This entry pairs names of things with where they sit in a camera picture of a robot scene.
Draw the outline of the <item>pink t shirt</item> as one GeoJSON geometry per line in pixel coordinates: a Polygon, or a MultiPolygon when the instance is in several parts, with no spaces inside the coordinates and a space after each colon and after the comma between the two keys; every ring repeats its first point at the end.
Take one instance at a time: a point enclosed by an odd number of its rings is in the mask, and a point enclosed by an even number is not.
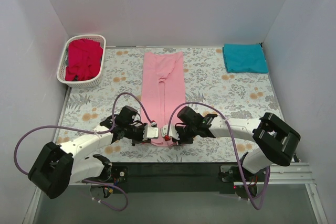
{"type": "Polygon", "coordinates": [[[174,109],[186,102],[183,53],[156,55],[146,52],[143,60],[141,118],[147,113],[162,128],[174,109]]]}

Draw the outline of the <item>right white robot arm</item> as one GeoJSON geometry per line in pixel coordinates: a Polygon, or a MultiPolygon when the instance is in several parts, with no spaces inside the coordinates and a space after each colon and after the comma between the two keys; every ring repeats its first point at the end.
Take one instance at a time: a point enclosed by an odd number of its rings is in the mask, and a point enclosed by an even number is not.
{"type": "Polygon", "coordinates": [[[202,116],[189,106],[178,114],[180,123],[170,127],[169,137],[178,145],[192,144],[195,137],[235,137],[254,142],[258,148],[239,159],[245,178],[276,164],[287,167],[301,140],[300,134],[281,118],[266,112],[259,119],[224,120],[218,113],[202,116]]]}

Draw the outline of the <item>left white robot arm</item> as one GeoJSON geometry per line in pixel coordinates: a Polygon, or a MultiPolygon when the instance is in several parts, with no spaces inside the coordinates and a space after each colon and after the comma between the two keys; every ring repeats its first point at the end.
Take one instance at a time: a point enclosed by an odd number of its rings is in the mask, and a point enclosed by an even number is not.
{"type": "Polygon", "coordinates": [[[28,172],[28,179],[51,199],[60,196],[71,183],[89,178],[111,180],[111,161],[96,151],[124,137],[133,144],[144,141],[148,124],[136,120],[137,114],[136,109],[124,106],[120,113],[100,122],[93,134],[62,144],[47,143],[28,172]]]}

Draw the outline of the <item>floral table mat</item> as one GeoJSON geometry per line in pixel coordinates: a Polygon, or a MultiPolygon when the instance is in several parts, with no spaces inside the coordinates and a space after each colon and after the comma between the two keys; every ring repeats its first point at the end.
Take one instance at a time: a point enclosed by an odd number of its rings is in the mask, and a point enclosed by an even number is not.
{"type": "MultiPolygon", "coordinates": [[[[72,89],[62,115],[64,129],[57,143],[74,140],[80,130],[92,130],[112,111],[129,105],[138,109],[142,65],[146,52],[157,55],[182,52],[187,102],[203,115],[222,112],[226,118],[259,118],[265,112],[280,115],[280,108],[267,74],[228,73],[221,48],[111,48],[106,50],[102,81],[93,88],[72,89]]],[[[193,144],[156,147],[132,146],[124,138],[101,148],[113,162],[233,162],[235,154],[252,151],[256,144],[229,138],[195,138],[193,144]]]]}

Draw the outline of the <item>folded teal t shirt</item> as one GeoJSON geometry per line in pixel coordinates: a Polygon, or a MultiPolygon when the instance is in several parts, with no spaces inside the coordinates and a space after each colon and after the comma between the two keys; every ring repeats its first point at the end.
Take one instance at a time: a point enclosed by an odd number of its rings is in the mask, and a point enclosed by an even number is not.
{"type": "Polygon", "coordinates": [[[225,44],[223,59],[229,73],[268,73],[261,44],[225,44]]]}

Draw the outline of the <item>red t shirt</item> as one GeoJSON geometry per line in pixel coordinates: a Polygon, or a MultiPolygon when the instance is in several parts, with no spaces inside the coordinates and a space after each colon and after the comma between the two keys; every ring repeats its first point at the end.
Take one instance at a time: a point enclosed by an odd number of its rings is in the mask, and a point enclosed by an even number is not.
{"type": "Polygon", "coordinates": [[[100,72],[103,48],[90,39],[78,39],[69,44],[66,81],[87,81],[100,72]]]}

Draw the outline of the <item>white plastic basket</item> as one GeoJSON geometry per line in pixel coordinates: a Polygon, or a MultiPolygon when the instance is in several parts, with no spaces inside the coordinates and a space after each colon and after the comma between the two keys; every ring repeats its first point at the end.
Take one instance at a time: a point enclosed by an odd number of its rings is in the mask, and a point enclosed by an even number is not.
{"type": "Polygon", "coordinates": [[[57,79],[61,82],[64,83],[66,85],[68,85],[69,87],[72,88],[91,88],[94,86],[97,86],[102,79],[102,70],[103,70],[103,63],[104,63],[104,54],[105,54],[105,49],[106,49],[106,39],[101,36],[101,35],[79,35],[79,36],[74,36],[72,38],[70,38],[63,49],[63,53],[61,56],[61,60],[59,62],[59,66],[58,66],[58,70],[57,70],[57,79]],[[91,80],[87,80],[87,81],[66,81],[65,80],[65,74],[66,74],[66,67],[68,64],[68,47],[69,44],[74,41],[74,40],[78,40],[78,39],[90,39],[93,41],[97,41],[100,43],[100,46],[103,48],[103,55],[102,55],[102,60],[101,60],[101,66],[100,66],[100,72],[98,73],[98,75],[91,79],[91,80]]]}

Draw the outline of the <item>aluminium frame rail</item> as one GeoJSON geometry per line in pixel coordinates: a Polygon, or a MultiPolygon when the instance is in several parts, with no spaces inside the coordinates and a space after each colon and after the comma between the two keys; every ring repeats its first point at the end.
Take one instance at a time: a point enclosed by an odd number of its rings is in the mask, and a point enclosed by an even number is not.
{"type": "Polygon", "coordinates": [[[269,185],[316,184],[308,163],[291,163],[282,167],[271,165],[269,185]]]}

